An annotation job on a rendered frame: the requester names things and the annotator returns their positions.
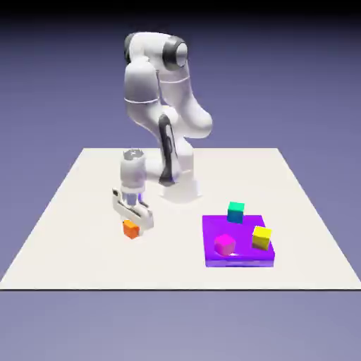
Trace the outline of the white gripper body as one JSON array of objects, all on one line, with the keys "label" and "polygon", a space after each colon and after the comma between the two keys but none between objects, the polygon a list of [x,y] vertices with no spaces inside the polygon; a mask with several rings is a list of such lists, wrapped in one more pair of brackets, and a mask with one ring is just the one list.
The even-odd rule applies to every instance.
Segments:
[{"label": "white gripper body", "polygon": [[122,220],[130,220],[140,228],[154,226],[153,213],[143,201],[141,193],[124,193],[113,188],[112,205]]}]

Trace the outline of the small orange cube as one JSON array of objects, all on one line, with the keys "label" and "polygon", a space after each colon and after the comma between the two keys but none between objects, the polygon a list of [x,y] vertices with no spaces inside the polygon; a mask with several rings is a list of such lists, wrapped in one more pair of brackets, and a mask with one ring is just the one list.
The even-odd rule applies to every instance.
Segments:
[{"label": "small orange cube", "polygon": [[131,220],[126,219],[123,221],[123,233],[130,239],[137,238],[140,235],[140,227]]}]

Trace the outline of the small magenta cube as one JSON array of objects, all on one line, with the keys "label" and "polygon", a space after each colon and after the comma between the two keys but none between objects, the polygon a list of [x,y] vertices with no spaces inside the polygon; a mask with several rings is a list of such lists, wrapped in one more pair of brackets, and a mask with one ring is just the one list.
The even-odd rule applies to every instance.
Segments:
[{"label": "small magenta cube", "polygon": [[214,250],[222,257],[227,257],[234,253],[235,244],[235,239],[229,234],[219,235],[214,240]]}]

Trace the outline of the small teal cube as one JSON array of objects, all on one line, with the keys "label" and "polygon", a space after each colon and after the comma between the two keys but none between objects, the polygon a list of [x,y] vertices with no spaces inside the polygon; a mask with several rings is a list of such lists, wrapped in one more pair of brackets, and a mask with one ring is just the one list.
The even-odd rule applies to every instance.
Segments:
[{"label": "small teal cube", "polygon": [[245,204],[241,202],[229,202],[227,221],[235,224],[243,223]]}]

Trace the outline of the small yellow cube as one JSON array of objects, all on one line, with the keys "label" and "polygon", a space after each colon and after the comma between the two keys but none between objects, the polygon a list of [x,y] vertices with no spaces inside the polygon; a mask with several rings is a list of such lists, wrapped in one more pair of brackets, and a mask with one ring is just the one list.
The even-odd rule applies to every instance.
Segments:
[{"label": "small yellow cube", "polygon": [[259,250],[268,250],[271,242],[271,233],[272,230],[270,228],[255,226],[252,232],[252,247]]}]

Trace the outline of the large purple box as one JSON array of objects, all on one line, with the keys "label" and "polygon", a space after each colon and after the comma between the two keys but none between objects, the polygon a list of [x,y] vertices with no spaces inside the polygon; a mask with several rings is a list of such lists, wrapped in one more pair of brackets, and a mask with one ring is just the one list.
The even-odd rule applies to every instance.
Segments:
[{"label": "large purple box", "polygon": [[[252,246],[255,226],[265,227],[261,215],[245,215],[242,224],[228,222],[226,215],[203,215],[202,232],[204,259],[207,267],[273,267],[275,252],[272,243],[268,250]],[[221,243],[232,238],[234,250],[229,255],[221,255]]]}]

